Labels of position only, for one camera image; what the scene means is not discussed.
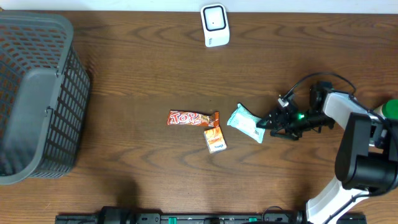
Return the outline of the mint green wipes pack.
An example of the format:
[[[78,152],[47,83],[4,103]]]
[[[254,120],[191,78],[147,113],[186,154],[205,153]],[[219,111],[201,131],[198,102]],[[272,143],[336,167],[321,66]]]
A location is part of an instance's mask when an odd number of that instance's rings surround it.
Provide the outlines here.
[[[227,121],[227,125],[240,130],[259,144],[262,144],[265,129],[257,127],[257,123],[260,122],[260,120],[261,118],[254,116],[241,103],[238,103],[237,109],[232,113]]]

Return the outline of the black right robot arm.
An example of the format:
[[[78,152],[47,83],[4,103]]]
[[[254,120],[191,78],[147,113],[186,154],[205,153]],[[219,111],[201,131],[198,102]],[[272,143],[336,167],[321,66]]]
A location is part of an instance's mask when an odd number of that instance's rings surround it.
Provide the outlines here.
[[[335,159],[335,176],[304,211],[288,215],[287,223],[348,223],[344,214],[357,203],[397,188],[397,121],[361,105],[330,82],[310,87],[310,109],[299,111],[294,93],[256,126],[277,138],[297,141],[309,130],[321,132],[338,124],[344,130]]]

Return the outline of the red snack wrapper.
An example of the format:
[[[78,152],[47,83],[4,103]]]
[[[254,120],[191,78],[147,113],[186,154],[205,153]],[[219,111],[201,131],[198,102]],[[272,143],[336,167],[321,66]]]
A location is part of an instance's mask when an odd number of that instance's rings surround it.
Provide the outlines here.
[[[167,118],[167,125],[190,125],[217,128],[220,125],[219,112],[206,115],[196,112],[171,110]]]

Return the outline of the white barcode scanner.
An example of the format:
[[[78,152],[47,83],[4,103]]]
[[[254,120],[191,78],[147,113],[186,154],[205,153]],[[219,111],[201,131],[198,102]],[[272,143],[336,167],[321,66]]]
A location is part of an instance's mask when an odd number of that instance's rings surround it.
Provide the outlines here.
[[[226,8],[224,5],[210,4],[200,11],[205,46],[219,47],[229,43],[230,31]]]

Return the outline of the dark grey plastic basket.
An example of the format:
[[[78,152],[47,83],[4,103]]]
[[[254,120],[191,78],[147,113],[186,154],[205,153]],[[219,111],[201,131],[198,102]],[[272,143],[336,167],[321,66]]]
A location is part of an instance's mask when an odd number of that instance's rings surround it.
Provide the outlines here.
[[[56,14],[1,13],[1,183],[59,178],[77,158],[91,88]]]

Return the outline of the green lid jar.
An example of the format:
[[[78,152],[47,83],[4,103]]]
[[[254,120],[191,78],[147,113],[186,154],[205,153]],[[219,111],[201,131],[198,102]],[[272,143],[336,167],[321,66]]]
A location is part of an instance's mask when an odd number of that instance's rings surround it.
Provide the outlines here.
[[[373,111],[383,118],[398,120],[398,100],[389,100]]]

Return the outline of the orange small box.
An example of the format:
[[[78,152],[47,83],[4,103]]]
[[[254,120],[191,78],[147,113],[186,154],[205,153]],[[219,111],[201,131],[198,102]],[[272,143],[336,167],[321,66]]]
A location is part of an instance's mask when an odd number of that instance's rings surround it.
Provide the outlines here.
[[[206,145],[210,154],[223,151],[227,148],[223,133],[220,127],[204,131]]]

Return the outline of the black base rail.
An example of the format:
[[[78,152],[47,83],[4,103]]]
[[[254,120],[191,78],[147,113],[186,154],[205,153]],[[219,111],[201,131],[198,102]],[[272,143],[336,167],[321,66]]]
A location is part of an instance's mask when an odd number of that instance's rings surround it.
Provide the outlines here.
[[[61,213],[55,224],[241,224],[274,223],[305,224],[309,221],[301,211],[268,209],[262,214],[162,214],[153,211],[103,207],[96,213]]]

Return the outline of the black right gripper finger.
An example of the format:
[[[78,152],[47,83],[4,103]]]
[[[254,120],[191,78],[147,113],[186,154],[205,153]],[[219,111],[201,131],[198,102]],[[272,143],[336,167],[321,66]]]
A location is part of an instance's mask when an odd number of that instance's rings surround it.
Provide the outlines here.
[[[300,139],[300,132],[295,132],[295,131],[291,132],[286,129],[284,130],[283,133],[282,133],[282,129],[272,130],[270,132],[270,135],[272,137],[287,139],[287,140],[291,140],[291,141],[298,141]]]
[[[284,125],[284,110],[275,108],[257,122],[256,127],[262,129],[281,129]]]

